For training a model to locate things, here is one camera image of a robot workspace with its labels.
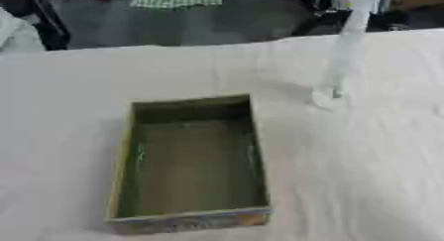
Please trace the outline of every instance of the white tablecloth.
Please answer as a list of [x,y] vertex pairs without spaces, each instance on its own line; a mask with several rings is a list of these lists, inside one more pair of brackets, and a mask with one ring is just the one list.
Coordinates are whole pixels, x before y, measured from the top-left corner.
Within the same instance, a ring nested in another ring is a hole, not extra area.
[[[343,107],[307,103],[332,37],[0,58],[0,240],[444,239],[444,31],[369,34]],[[134,100],[252,92],[262,227],[119,236],[102,223]]]

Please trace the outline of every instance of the white cloth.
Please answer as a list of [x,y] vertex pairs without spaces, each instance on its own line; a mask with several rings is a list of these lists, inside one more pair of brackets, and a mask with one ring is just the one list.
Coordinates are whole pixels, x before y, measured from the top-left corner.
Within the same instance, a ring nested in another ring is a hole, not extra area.
[[[333,37],[0,57],[0,239],[444,239],[444,31],[368,34],[347,104],[307,103]],[[252,92],[262,227],[119,236],[102,223],[134,100]]]
[[42,52],[37,30],[0,7],[0,54]]

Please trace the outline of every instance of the chair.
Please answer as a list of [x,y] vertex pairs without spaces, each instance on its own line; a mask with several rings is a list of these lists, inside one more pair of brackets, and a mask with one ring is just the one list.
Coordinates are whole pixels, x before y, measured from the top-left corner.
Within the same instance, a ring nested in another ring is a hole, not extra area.
[[16,17],[36,15],[35,24],[48,51],[66,50],[70,33],[50,3],[50,0],[0,0],[3,8]]

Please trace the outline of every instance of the floor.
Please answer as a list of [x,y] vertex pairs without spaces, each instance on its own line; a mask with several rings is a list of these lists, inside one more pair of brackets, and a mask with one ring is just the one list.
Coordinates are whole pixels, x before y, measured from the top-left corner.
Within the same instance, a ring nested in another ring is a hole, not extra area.
[[56,2],[72,49],[138,45],[199,46],[288,37],[310,13],[298,0],[224,0],[222,6],[156,10],[131,0]]

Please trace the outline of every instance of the dark floor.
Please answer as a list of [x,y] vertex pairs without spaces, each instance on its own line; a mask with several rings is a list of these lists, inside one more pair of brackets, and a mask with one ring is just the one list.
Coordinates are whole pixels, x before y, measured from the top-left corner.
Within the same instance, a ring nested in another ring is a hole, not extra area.
[[57,1],[73,49],[138,45],[195,46],[288,37],[310,16],[297,0],[224,0],[222,6],[156,10],[131,0]]

